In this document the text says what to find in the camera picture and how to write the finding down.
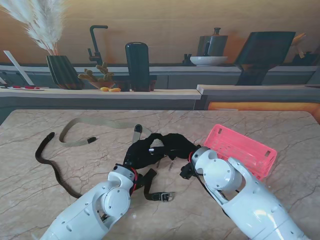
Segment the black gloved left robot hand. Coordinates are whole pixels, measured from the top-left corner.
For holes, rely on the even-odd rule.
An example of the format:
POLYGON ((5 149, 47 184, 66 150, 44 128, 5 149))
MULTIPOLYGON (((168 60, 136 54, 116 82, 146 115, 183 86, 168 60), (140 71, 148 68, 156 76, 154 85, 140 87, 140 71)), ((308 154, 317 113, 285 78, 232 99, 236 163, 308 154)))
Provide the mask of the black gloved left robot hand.
POLYGON ((152 133, 149 137, 138 140, 127 150, 123 165, 136 170, 154 165, 165 157, 164 154, 151 154, 149 149, 154 140, 160 140, 165 146, 168 143, 168 136, 160 133, 152 133))

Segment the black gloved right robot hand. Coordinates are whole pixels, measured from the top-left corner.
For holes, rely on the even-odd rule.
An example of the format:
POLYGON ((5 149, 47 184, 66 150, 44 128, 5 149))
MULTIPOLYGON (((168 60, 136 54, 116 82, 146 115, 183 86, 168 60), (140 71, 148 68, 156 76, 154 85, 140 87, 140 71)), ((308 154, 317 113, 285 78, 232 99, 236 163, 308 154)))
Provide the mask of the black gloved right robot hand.
POLYGON ((188 159, 190 153, 195 152, 198 147, 179 133, 169 133, 160 138, 164 145, 162 153, 171 160, 175 158, 188 159))

